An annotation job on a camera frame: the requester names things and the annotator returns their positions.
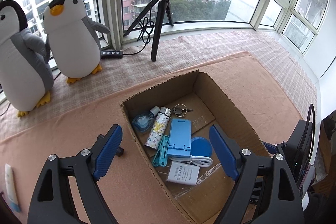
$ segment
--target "teal clip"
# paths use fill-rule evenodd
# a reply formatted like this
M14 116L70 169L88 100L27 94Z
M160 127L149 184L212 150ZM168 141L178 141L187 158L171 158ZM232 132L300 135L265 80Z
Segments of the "teal clip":
M159 143L159 147L156 151L155 157L152 161L152 164L154 167L157 166L166 166L167 165L167 160L168 160L168 156L167 156L167 150L168 150L168 144L169 144L169 136L167 135L163 135L160 143Z

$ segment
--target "yellow penguin feet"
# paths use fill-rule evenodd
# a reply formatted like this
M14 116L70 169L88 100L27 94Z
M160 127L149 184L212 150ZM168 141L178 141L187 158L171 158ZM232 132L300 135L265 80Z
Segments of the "yellow penguin feet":
M73 84L74 82L80 80L81 78L70 78L67 79L67 84Z
M23 117L24 115L28 115L29 111L18 111L17 112L17 117L21 118Z
M49 103L49 102L50 102L50 91L44 94L41 100L39 100L39 102L37 103L36 107L43 106L45 103Z
M98 66L93 70L93 72L91 72L93 75L95 75L98 71L101 71L103 68L101 67L100 64L98 64Z

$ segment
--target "key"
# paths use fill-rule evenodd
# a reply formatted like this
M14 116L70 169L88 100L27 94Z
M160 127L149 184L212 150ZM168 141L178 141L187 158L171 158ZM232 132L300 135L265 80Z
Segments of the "key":
M177 115L180 115L183 112L190 112L190 111L194 111L194 110L193 109L183 109L183 108L180 108L178 106L173 109L173 113L177 114Z

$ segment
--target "tripod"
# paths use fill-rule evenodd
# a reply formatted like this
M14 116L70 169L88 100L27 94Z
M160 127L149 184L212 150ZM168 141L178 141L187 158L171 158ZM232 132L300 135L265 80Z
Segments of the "tripod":
M143 9L143 11L140 13L140 15L134 20L132 25L128 28L128 30L124 33L124 37L129 35L130 32L135 28L135 26L142 20L142 18L157 4L159 3L159 6L157 8L157 15L155 20L155 30L154 30L154 36L153 36L153 44L152 44L152 53L151 53L151 59L153 62L156 61L156 56L158 52L159 47L159 40L161 35L161 29L163 20L165 17L165 13L167 13L167 17L169 20L169 24L173 27L173 16L171 14L170 9L170 2L169 0L152 0L150 3L147 4L147 6Z

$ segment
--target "penguin plush toy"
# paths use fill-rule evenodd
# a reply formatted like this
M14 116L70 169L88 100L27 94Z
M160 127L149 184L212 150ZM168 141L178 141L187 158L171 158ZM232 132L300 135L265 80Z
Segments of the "penguin plush toy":
M20 5L0 2L0 83L18 117L50 102L54 80L48 61L45 44L31 33Z
M108 33L103 24L86 15L83 0L53 0L44 10L43 24L55 62L67 83L101 71L100 41L95 31Z

